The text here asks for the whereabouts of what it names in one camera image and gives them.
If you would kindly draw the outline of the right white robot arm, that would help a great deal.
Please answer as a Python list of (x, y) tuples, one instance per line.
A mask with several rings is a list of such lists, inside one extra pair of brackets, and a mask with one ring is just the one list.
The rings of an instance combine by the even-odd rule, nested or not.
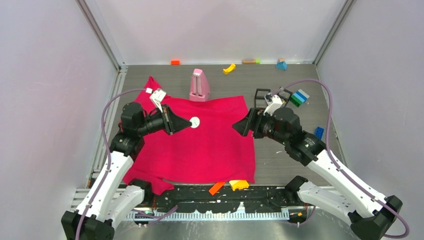
[(299, 116), (282, 107), (272, 114), (251, 108), (232, 125), (241, 136), (252, 132), (255, 139), (270, 138), (282, 145), (295, 161), (323, 177), (338, 194), (323, 189), (304, 177), (286, 184), (285, 198), (291, 205), (311, 204), (338, 217), (361, 240), (380, 240), (399, 218), (402, 201), (395, 195), (376, 191), (339, 161), (326, 144), (302, 129)]

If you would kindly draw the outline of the round silver brooch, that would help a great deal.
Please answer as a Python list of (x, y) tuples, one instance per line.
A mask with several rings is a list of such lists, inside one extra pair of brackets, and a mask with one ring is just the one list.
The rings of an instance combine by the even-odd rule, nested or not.
[(200, 125), (200, 119), (197, 116), (193, 116), (190, 120), (191, 128), (195, 129)]

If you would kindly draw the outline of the red cloth garment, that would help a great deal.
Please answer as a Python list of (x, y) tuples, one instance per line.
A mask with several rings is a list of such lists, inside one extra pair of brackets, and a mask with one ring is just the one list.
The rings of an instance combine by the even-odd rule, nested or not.
[(172, 190), (174, 183), (255, 181), (254, 140), (232, 127), (248, 113), (243, 96), (202, 102), (166, 95), (162, 103), (187, 120), (198, 117), (200, 125), (173, 135), (161, 130), (145, 136), (143, 148), (123, 177), (124, 183), (147, 181), (153, 193), (160, 195)]

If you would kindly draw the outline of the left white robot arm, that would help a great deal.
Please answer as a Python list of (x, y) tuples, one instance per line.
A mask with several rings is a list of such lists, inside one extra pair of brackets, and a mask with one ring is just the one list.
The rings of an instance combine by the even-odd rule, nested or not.
[(112, 240), (121, 221), (137, 205), (153, 202), (152, 185), (136, 180), (114, 199), (123, 177), (138, 157), (144, 136), (158, 131), (176, 134), (192, 123), (176, 115), (166, 104), (147, 113), (138, 102), (126, 104), (120, 115), (119, 132), (106, 143), (107, 160), (84, 200), (74, 211), (66, 211), (61, 224), (68, 240)]

